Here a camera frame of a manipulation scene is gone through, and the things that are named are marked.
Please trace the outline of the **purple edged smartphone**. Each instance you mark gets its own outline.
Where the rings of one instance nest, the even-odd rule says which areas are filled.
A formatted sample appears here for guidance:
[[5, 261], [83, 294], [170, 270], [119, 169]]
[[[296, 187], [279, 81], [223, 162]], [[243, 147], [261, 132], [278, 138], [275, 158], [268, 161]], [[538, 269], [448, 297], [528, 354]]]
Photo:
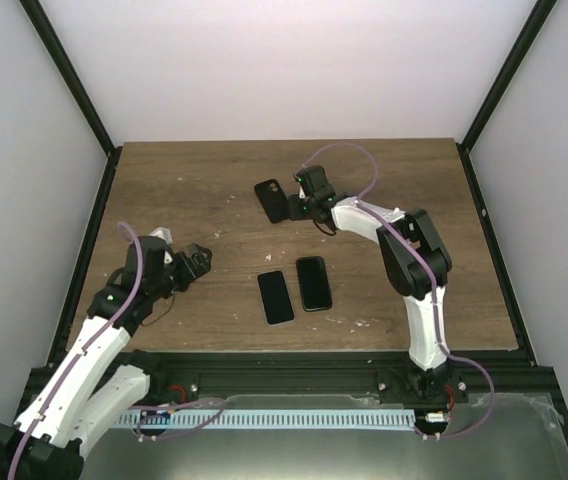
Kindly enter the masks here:
[[293, 321], [295, 313], [283, 272], [260, 273], [257, 282], [266, 323], [277, 326]]

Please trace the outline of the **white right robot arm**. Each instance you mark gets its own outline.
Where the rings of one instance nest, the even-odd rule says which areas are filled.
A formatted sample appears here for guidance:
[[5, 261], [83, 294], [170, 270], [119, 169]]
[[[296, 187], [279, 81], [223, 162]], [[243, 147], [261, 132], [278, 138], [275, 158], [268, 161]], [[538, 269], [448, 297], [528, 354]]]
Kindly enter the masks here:
[[350, 232], [379, 246], [387, 278], [404, 300], [409, 358], [420, 369], [408, 378], [409, 393], [419, 402], [432, 402], [444, 390], [436, 369], [449, 352], [443, 303], [452, 259], [429, 214], [420, 208], [386, 209], [339, 194], [319, 165], [299, 170], [294, 178], [299, 192], [288, 198], [292, 219]]

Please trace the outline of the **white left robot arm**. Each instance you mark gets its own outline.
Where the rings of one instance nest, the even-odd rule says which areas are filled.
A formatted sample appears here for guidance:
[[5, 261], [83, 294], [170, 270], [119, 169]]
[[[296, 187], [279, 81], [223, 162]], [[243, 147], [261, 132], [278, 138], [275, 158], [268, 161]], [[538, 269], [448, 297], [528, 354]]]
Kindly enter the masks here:
[[196, 243], [171, 248], [158, 228], [129, 244], [123, 266], [92, 299], [81, 330], [51, 378], [10, 424], [0, 423], [0, 479], [77, 479], [115, 421], [137, 402], [160, 402], [168, 379], [159, 359], [136, 350], [104, 375], [154, 305], [184, 292], [211, 269]]

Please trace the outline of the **black phone case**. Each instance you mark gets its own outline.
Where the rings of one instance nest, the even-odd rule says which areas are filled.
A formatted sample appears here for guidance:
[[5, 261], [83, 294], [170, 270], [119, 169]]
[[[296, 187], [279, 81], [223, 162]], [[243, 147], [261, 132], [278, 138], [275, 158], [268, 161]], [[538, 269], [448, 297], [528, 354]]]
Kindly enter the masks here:
[[287, 196], [276, 179], [269, 179], [255, 184], [254, 192], [272, 224], [290, 219]]
[[306, 312], [331, 309], [333, 301], [324, 259], [321, 256], [298, 258], [296, 272], [303, 309]]

